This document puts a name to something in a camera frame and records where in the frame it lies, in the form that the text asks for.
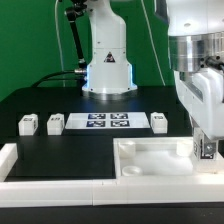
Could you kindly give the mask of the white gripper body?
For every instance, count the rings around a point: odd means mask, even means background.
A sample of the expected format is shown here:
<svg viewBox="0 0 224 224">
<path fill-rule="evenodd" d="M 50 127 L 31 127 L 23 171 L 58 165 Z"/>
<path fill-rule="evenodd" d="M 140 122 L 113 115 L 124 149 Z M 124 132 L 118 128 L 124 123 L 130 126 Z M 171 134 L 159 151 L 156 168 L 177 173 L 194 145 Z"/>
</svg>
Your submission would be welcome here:
<svg viewBox="0 0 224 224">
<path fill-rule="evenodd" d="M 179 100 L 211 140 L 224 139 L 224 75 L 204 68 L 197 73 L 174 72 Z"/>
</svg>

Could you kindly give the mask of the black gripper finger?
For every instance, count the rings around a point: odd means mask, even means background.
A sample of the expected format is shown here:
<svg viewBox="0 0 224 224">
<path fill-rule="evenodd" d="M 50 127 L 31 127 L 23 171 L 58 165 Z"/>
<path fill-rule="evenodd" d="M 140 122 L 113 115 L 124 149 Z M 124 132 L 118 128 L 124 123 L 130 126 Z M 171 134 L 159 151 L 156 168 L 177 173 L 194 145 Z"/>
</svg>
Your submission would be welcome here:
<svg viewBox="0 0 224 224">
<path fill-rule="evenodd" d="M 206 142 L 204 144 L 204 155 L 206 159 L 214 159 L 216 155 L 217 144 L 215 142 Z"/>
</svg>

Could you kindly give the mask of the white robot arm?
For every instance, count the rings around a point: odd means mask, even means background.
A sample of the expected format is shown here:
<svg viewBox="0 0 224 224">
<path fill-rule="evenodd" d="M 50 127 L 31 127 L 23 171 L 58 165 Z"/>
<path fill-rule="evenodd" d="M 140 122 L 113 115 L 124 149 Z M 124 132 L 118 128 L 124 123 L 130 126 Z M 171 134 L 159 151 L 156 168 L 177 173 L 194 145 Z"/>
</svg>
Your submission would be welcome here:
<svg viewBox="0 0 224 224">
<path fill-rule="evenodd" d="M 194 154 L 214 160 L 224 140 L 224 0 L 154 0 L 155 13 L 168 23 L 169 63 L 178 98 L 188 111 Z M 118 98 L 137 86 L 126 59 L 126 24 L 110 0 L 87 0 L 92 60 L 87 96 Z"/>
</svg>

